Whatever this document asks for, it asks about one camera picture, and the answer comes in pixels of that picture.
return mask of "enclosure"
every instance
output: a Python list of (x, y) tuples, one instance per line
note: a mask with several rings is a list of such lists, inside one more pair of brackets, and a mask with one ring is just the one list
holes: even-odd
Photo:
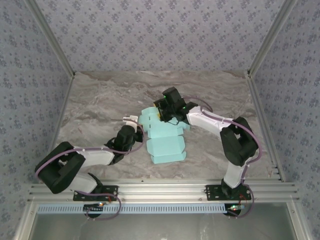
[[(318, 1), (4, 0), (0, 8), (1, 239), (320, 239)], [(77, 209), (88, 202), (36, 179), (58, 144), (103, 146), (123, 117), (140, 116), (170, 87), (219, 116), (244, 117), (261, 142), (246, 173), (255, 199), (246, 218), (222, 214), (230, 201), (207, 200), (228, 160), (219, 137), (195, 126), (180, 135), (183, 160), (155, 164), (143, 146), (81, 170), (119, 187), (124, 208), (108, 222), (87, 222)]]

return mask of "light blue foam block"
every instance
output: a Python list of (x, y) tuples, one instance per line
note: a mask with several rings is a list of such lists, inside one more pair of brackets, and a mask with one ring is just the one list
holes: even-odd
[(149, 139), (146, 148), (153, 163), (170, 163), (182, 161), (186, 158), (184, 129), (189, 130), (190, 126), (184, 122), (178, 122), (174, 117), (171, 121), (163, 122), (159, 119), (159, 112), (156, 107), (148, 107), (141, 111), (142, 115), (138, 122), (143, 126)]

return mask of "marble surface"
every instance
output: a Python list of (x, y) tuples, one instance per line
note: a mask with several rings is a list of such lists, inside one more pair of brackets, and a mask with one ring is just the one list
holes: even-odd
[[(263, 157), (247, 172), (250, 178), (268, 178), (272, 163), (266, 152), (256, 111), (242, 72), (224, 71), (129, 71), (77, 72), (70, 91), (57, 144), (69, 141), (80, 147), (96, 147), (115, 137), (122, 117), (141, 114), (162, 92), (176, 87), (182, 96), (199, 96), (214, 113), (247, 119), (263, 146)], [(100, 179), (189, 178), (221, 179), (228, 161), (218, 137), (191, 126), (183, 135), (184, 161), (153, 164), (146, 146), (112, 166), (85, 169)]]

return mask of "black mounting bracket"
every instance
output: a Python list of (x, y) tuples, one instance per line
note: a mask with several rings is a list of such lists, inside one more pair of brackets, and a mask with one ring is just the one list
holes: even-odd
[[(106, 185), (101, 186), (101, 194), (113, 194), (118, 196), (119, 186), (116, 185)], [(73, 201), (75, 202), (115, 202), (117, 199), (113, 196), (88, 196), (81, 194), (77, 191), (73, 194)]]
[(206, 199), (208, 201), (243, 201), (251, 200), (251, 194), (249, 189), (242, 184), (237, 187), (237, 193), (232, 196), (227, 196), (219, 185), (206, 185), (204, 192), (206, 193)]

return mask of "patterned wallpaper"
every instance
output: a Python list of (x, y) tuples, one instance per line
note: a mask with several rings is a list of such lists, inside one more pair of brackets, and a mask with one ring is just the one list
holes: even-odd
[(283, 0), (37, 0), (74, 71), (244, 70)]
[(320, 239), (320, 1), (300, 0), (254, 79), (288, 181)]
[(69, 77), (23, 0), (1, 0), (0, 21), (0, 239), (10, 240)]

